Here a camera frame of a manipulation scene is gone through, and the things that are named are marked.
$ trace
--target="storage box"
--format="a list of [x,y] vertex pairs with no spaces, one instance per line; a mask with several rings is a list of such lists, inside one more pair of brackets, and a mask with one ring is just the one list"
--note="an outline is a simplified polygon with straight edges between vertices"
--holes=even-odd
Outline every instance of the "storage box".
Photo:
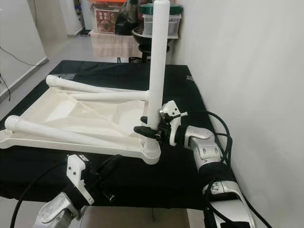
[[[142,35],[145,37],[152,37],[152,27],[153,27],[153,15],[143,14],[144,29]],[[168,28],[168,38],[178,39],[178,30],[180,24],[181,14],[170,15],[169,16],[169,28]]]
[[121,2],[98,2],[92,5],[92,24],[94,32],[114,33],[115,22]]

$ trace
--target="green lid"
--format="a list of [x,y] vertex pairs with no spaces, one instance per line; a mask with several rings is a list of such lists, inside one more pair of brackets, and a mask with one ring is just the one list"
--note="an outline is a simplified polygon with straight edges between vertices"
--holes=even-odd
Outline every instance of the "green lid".
[[[140,7],[142,14],[153,15],[153,3],[143,4]],[[170,5],[170,15],[176,15],[182,13],[182,6],[179,4]]]

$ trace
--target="plastic container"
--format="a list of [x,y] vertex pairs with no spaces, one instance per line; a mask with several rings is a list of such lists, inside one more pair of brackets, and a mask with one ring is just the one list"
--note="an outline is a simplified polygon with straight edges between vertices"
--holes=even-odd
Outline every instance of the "plastic container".
[[[144,37],[152,37],[153,15],[143,14],[144,29],[142,35]],[[178,39],[178,30],[181,14],[169,16],[168,38]]]

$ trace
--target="white wall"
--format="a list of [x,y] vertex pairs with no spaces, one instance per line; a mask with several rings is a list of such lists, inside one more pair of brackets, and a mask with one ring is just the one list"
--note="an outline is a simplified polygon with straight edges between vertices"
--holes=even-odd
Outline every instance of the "white wall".
[[273,227],[303,227],[304,1],[178,2],[174,63],[231,129],[242,189]]
[[[42,39],[62,39],[67,37],[59,1],[35,0],[37,30]],[[28,3],[32,16],[35,19],[34,0],[28,0]]]
[[[39,64],[46,59],[27,1],[2,0],[0,12],[0,45],[18,58]],[[10,87],[33,66],[25,65],[0,50],[1,76]],[[0,95],[6,90],[0,84]]]
[[93,24],[91,19],[91,8],[88,0],[81,0],[81,11],[84,17],[86,30],[92,30]]
[[82,25],[77,17],[73,0],[59,0],[63,13],[63,20],[66,26],[66,33],[70,36],[76,35]]

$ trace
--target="white pipe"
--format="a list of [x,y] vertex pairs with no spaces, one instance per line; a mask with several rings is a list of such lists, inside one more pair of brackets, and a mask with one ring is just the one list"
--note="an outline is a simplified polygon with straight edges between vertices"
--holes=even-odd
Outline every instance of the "white pipe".
[[80,82],[73,82],[70,80],[62,79],[55,75],[48,75],[46,78],[46,83],[49,87],[61,87],[69,90],[76,90],[82,92],[90,92],[90,93],[114,93],[115,91],[104,89],[101,87],[87,85]]
[[6,129],[11,130],[13,132],[22,132],[36,136],[61,140],[69,143],[114,148],[119,146],[118,144],[113,142],[108,142],[79,133],[68,132],[54,127],[48,127],[42,124],[32,123],[16,115],[11,115],[5,120],[5,127]]
[[144,100],[149,99],[149,90],[139,92],[117,92],[117,93],[84,93],[70,94],[76,100]]
[[[155,0],[153,4],[153,28],[150,69],[150,92],[148,107],[148,126],[156,130],[160,122],[159,110],[162,107],[163,82],[165,75],[168,25],[170,2],[169,0]],[[147,139],[144,152],[150,158],[159,157],[160,146],[155,139]]]

